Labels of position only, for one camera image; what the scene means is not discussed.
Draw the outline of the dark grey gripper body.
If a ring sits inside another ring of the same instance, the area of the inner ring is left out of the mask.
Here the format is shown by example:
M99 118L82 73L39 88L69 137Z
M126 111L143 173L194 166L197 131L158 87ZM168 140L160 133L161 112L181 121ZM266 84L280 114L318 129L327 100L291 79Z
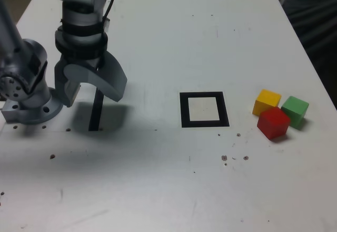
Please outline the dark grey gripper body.
M90 70L98 70L104 65L104 58L101 56L94 59L79 59L62 54L59 60L59 70L63 70L70 64L79 65Z

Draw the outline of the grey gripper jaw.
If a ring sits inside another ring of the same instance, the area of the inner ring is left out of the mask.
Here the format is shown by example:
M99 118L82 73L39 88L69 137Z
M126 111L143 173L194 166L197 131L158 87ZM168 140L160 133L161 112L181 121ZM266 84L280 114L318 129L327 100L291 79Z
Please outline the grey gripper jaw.
M67 66L67 61L61 56L58 63L55 65L55 90L59 100L68 108L71 107L75 98L80 90L80 84L75 81L69 80L64 70Z
M95 86L115 102L122 99L127 84L127 77L121 65L109 52L97 59L70 63L65 67L64 74L70 81Z

